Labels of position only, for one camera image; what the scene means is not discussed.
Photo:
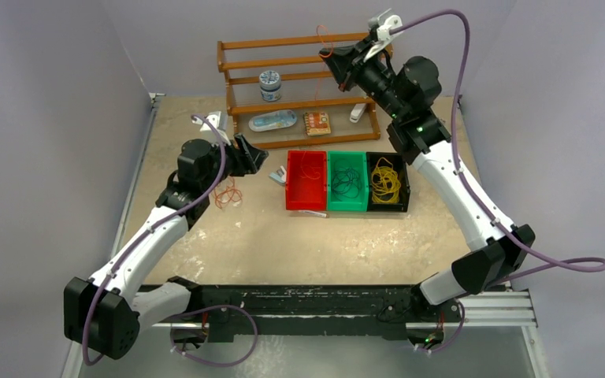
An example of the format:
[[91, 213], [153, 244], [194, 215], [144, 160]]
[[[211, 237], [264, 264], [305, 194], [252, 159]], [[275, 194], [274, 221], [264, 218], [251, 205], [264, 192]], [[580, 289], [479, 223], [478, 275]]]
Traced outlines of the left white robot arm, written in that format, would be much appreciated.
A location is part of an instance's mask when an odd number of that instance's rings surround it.
[[72, 278], [63, 290], [63, 333], [87, 354], [122, 358], [141, 331], [166, 318], [199, 319], [203, 300], [182, 280], [171, 280], [146, 294], [144, 280], [197, 223], [210, 206], [210, 194], [229, 177], [257, 173], [269, 154], [240, 133], [231, 141], [185, 142], [176, 170], [167, 179], [150, 215], [121, 250], [87, 279]]

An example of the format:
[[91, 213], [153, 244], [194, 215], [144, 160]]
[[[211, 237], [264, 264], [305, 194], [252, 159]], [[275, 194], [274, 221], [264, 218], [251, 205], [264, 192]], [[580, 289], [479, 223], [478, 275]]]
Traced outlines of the red plastic bin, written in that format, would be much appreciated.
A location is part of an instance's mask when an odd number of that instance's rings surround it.
[[286, 169], [286, 210], [326, 210], [326, 152], [323, 150], [289, 150]]

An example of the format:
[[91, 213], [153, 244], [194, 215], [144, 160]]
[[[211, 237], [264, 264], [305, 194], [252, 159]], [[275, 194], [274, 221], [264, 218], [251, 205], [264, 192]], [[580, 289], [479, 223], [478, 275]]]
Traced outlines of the black plastic bin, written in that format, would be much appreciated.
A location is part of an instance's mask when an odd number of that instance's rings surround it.
[[396, 153], [367, 152], [369, 212], [406, 213], [410, 201], [407, 165]]

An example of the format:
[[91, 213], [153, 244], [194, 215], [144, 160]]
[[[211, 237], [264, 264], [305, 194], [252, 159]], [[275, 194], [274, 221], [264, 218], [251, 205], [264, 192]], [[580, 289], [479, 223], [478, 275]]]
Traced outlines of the green plastic bin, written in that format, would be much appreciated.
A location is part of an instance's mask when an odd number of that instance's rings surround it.
[[329, 151], [327, 153], [327, 210], [365, 212], [369, 182], [366, 153], [363, 151]]

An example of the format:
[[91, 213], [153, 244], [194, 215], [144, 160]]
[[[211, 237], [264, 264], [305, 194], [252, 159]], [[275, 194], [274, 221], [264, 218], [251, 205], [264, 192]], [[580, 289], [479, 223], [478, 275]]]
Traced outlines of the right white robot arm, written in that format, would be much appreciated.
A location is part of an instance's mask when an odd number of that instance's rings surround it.
[[517, 226], [497, 208], [462, 161], [455, 161], [451, 133], [432, 111], [441, 92], [439, 71], [426, 57], [409, 58], [395, 72], [378, 56], [368, 57], [369, 39], [319, 55], [341, 91], [363, 90], [392, 119], [388, 138], [403, 160], [432, 185], [451, 212], [470, 252], [443, 272], [415, 285], [410, 308], [428, 321], [442, 303], [478, 294], [517, 270], [532, 246], [534, 231]]

